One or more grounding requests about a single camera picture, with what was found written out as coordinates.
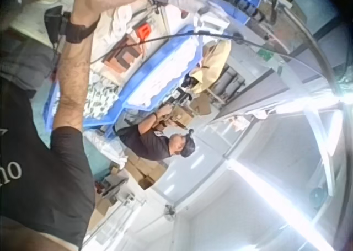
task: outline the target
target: tan fabric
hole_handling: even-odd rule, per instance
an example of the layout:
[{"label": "tan fabric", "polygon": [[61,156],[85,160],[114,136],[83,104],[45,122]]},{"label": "tan fabric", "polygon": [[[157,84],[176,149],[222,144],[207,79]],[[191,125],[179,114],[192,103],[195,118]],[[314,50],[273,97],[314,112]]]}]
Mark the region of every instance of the tan fabric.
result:
[{"label": "tan fabric", "polygon": [[199,83],[191,89],[193,93],[201,93],[217,81],[224,64],[226,64],[231,48],[232,43],[230,40],[221,40],[204,53],[202,67],[190,73],[191,77],[199,81]]}]

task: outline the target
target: black device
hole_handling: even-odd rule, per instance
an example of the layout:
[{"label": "black device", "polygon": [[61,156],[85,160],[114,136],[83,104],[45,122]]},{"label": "black device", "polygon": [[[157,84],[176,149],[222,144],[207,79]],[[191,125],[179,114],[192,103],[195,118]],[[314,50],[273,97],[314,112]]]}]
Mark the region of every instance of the black device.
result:
[{"label": "black device", "polygon": [[65,35],[70,43],[81,43],[96,29],[99,19],[88,28],[84,25],[75,25],[70,22],[71,12],[62,13],[62,6],[45,11],[44,24],[51,43],[59,41],[59,35]]}]

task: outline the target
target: black wristwatch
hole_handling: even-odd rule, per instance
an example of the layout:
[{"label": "black wristwatch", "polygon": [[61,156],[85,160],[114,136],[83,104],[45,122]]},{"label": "black wristwatch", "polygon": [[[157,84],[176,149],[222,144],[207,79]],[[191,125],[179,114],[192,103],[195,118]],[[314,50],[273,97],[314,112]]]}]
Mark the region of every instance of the black wristwatch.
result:
[{"label": "black wristwatch", "polygon": [[84,25],[72,24],[70,22],[70,17],[71,17],[70,12],[64,12],[63,20],[67,21],[66,29],[65,29],[66,41],[74,44],[81,43],[85,38],[87,38],[90,34],[92,34],[97,28],[98,22],[100,20],[100,15],[99,15],[98,20],[94,22],[91,26],[86,28],[86,26]]}]

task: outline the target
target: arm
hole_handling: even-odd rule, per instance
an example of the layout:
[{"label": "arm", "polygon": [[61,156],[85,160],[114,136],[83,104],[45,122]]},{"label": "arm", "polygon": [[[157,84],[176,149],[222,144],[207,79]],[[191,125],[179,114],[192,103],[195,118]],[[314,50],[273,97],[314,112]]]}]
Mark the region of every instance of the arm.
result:
[{"label": "arm", "polygon": [[[134,0],[75,0],[71,22],[91,26],[99,14]],[[84,102],[89,81],[93,34],[80,44],[66,43],[58,68],[60,100],[53,128],[69,126],[82,130]]]},{"label": "arm", "polygon": [[156,121],[158,121],[162,116],[168,115],[172,112],[172,106],[171,105],[165,105],[164,107],[160,108],[155,114],[151,114],[147,118],[145,118],[141,123],[138,125],[138,131],[142,135],[149,131],[152,126],[155,124]]}]

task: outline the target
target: hairy forearm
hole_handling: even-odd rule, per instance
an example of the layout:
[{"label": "hairy forearm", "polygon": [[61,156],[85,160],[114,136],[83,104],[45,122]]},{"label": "hairy forearm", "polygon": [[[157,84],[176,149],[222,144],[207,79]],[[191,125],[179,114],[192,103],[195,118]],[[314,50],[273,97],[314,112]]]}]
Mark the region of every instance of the hairy forearm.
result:
[{"label": "hairy forearm", "polygon": [[157,121],[157,118],[154,114],[151,114],[147,118],[145,118],[142,122],[138,124],[138,131],[140,134],[144,134],[149,131],[154,123]]},{"label": "hairy forearm", "polygon": [[53,128],[82,128],[83,108],[87,97],[89,63],[93,34],[80,44],[66,43],[58,67],[60,100]]}]

